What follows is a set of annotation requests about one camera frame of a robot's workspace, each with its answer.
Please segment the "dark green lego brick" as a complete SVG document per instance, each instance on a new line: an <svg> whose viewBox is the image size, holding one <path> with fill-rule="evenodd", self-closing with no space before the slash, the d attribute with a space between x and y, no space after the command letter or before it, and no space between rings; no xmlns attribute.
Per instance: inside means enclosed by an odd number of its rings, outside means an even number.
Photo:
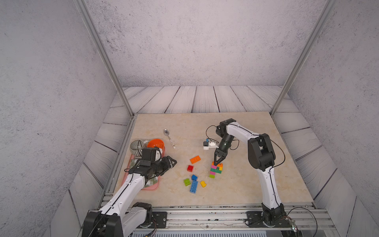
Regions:
<svg viewBox="0 0 379 237"><path fill-rule="evenodd" d="M222 173L222 171L220 171L218 169L210 169L210 171L215 172L215 173Z"/></svg>

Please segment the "orange long lego brick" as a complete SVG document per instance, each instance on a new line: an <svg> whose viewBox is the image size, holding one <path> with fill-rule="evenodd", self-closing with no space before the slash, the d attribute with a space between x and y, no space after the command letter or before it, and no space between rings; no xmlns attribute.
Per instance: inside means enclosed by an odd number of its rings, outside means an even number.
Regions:
<svg viewBox="0 0 379 237"><path fill-rule="evenodd" d="M190 159L190 162L192 164L195 164L195 163L199 162L200 160L201 160L200 156L196 156L196 157Z"/></svg>

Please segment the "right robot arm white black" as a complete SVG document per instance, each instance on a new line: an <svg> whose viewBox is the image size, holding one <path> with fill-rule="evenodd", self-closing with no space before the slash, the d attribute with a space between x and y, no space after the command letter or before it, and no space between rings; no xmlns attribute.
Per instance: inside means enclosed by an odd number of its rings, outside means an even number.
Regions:
<svg viewBox="0 0 379 237"><path fill-rule="evenodd" d="M263 223L273 227L286 212L276 186L274 168L275 152L273 142L268 134L257 134L241 126L234 119L227 119L216 126L216 134L222 140L214 153L214 165L223 162L229 152L233 139L247 144L247 158L250 165L257 171L262 189Z"/></svg>

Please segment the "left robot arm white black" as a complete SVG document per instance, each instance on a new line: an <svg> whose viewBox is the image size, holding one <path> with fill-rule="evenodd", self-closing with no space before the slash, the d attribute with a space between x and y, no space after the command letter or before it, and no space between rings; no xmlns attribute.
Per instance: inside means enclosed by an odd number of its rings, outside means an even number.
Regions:
<svg viewBox="0 0 379 237"><path fill-rule="evenodd" d="M137 194L149 180L164 175L177 161L163 156L164 149L154 146L143 148L139 142L140 158L127 169L127 177L121 188L99 211L89 212L83 223L83 237L128 237L137 228L152 228L146 234L153 236L159 225L154 217L152 205L137 202L128 210Z"/></svg>

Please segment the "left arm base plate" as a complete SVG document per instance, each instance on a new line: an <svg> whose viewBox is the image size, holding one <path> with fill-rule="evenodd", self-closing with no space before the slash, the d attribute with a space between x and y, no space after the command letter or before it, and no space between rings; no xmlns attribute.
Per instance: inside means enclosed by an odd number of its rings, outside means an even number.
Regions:
<svg viewBox="0 0 379 237"><path fill-rule="evenodd" d="M164 229L167 224L167 212L158 212L158 211L142 211L137 210L137 214L134 214L137 217L145 217L145 221L143 224L139 225L137 229Z"/></svg>

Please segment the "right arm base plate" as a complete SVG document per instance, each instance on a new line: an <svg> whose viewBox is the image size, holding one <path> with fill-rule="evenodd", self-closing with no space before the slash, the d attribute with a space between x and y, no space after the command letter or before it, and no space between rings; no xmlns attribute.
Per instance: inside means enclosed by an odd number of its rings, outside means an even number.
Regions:
<svg viewBox="0 0 379 237"><path fill-rule="evenodd" d="M249 228L290 228L290 222L283 216L279 216L278 219L272 223L265 221L262 211L247 211L246 212L245 224Z"/></svg>

